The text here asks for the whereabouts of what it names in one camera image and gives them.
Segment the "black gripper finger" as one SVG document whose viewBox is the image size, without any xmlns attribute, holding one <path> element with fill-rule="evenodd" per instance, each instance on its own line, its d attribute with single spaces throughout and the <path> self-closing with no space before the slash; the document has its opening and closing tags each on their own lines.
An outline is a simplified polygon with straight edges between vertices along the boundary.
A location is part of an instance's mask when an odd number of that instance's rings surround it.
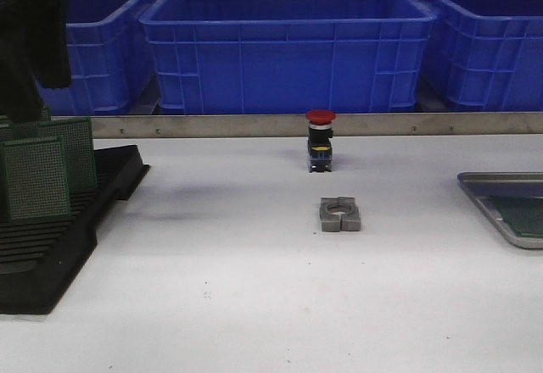
<svg viewBox="0 0 543 373">
<path fill-rule="evenodd" d="M 1 2 L 1 114 L 13 122 L 38 121 L 43 101 L 36 89 L 26 43 L 28 25 L 45 0 Z"/>
<path fill-rule="evenodd" d="M 68 0 L 43 0 L 37 79 L 44 88 L 65 88 L 71 83 L 67 47 Z"/>
</svg>

